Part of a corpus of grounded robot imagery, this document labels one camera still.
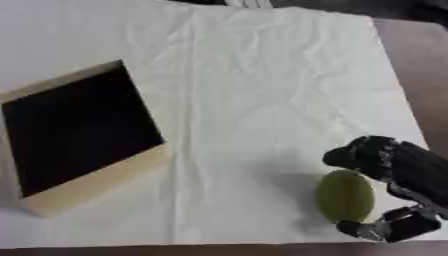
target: wrinkled fabric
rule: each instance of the wrinkled fabric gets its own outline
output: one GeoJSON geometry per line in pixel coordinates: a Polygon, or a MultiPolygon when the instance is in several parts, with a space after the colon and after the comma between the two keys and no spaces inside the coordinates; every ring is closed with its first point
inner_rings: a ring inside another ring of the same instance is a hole
{"type": "MultiPolygon", "coordinates": [[[[122,59],[171,154],[58,216],[1,208],[0,247],[354,241],[314,205],[324,152],[365,134],[426,145],[368,17],[19,0],[0,2],[0,33],[1,91],[122,59]]],[[[371,219],[403,204],[372,185],[371,219]]]]}

